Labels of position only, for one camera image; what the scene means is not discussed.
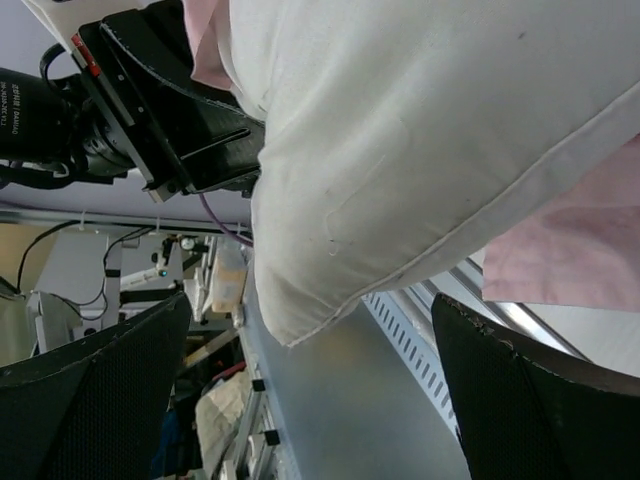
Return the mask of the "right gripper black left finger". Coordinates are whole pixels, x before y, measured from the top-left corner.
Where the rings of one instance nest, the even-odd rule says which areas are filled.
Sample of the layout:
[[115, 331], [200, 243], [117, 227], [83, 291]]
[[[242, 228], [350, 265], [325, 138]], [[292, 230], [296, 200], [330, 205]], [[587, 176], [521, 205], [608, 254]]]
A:
[[150, 478], [191, 315], [175, 294], [2, 368], [2, 478]]

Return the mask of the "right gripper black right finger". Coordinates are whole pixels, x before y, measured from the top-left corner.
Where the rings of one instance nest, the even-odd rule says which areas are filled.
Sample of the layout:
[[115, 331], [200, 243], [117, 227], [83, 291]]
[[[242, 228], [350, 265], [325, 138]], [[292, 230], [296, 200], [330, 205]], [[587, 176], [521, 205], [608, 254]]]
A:
[[474, 479], [636, 479], [639, 380], [435, 296], [439, 357]]

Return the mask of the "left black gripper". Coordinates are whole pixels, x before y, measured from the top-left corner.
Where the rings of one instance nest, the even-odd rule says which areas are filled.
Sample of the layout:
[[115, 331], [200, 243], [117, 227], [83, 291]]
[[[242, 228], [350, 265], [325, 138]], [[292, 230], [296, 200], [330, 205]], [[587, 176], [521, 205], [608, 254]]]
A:
[[72, 37], [89, 121], [82, 140], [82, 182], [111, 185], [138, 170], [162, 203], [181, 195], [251, 191], [260, 168], [200, 170], [213, 159], [256, 165], [263, 127], [232, 95], [191, 78], [193, 59], [179, 1], [103, 15]]

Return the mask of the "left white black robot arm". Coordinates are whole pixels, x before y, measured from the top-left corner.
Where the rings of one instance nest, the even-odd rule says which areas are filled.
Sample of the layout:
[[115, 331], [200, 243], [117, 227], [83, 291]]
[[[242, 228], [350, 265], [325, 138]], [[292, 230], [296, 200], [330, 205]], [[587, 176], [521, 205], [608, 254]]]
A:
[[39, 190], [138, 171], [157, 202], [249, 196], [263, 124], [195, 82], [179, 1], [31, 1], [54, 37], [37, 75], [1, 72], [1, 180]]

